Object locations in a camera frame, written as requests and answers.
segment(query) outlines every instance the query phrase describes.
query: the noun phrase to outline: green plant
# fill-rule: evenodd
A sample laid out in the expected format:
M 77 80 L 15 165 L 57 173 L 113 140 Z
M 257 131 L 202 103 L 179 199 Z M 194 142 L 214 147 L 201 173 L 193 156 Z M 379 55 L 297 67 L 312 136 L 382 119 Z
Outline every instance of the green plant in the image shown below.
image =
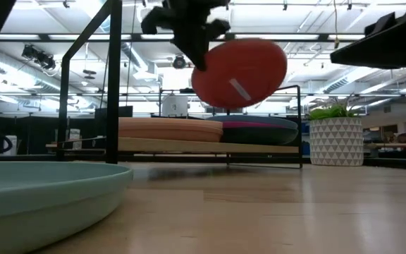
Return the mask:
M 340 101 L 334 98 L 332 103 L 326 109 L 313 109 L 309 113 L 309 120 L 322 120 L 335 117 L 354 117 L 352 111 L 353 105 L 349 106 L 350 95 L 346 100 Z

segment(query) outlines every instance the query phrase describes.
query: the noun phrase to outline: light teal plate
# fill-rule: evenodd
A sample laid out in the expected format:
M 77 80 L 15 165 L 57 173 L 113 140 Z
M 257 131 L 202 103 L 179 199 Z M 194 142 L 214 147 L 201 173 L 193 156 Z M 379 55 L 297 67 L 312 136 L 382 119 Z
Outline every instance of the light teal plate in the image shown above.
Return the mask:
M 0 162 L 0 253 L 25 253 L 81 231 L 120 204 L 133 171 L 112 164 Z

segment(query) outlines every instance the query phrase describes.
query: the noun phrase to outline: wooden platform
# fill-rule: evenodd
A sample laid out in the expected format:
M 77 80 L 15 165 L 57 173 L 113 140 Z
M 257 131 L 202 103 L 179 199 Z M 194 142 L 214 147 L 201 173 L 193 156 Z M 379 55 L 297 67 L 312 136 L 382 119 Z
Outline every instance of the wooden platform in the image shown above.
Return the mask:
M 298 147 L 275 145 L 244 145 L 147 138 L 119 138 L 118 150 L 126 152 L 262 152 L 298 153 Z
M 406 253 L 406 170 L 129 167 L 113 214 L 38 253 Z
M 379 149 L 379 148 L 406 148 L 406 143 L 370 143 L 364 144 L 365 148 Z

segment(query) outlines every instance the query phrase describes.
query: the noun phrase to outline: white planter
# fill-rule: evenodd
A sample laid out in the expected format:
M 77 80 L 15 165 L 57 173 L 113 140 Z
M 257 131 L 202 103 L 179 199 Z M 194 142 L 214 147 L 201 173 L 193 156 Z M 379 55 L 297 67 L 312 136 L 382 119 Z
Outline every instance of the white planter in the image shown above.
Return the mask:
M 363 165 L 361 119 L 340 117 L 310 122 L 310 159 L 315 165 Z

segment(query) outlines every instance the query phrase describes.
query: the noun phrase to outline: red disc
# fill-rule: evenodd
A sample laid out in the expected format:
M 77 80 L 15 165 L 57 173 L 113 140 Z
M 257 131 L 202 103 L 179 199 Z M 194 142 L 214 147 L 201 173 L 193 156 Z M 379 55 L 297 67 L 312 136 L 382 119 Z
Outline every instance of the red disc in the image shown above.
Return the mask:
M 283 82 L 288 61 L 274 42 L 261 39 L 232 40 L 205 56 L 207 70 L 192 72 L 198 97 L 213 107 L 237 109 L 270 96 Z

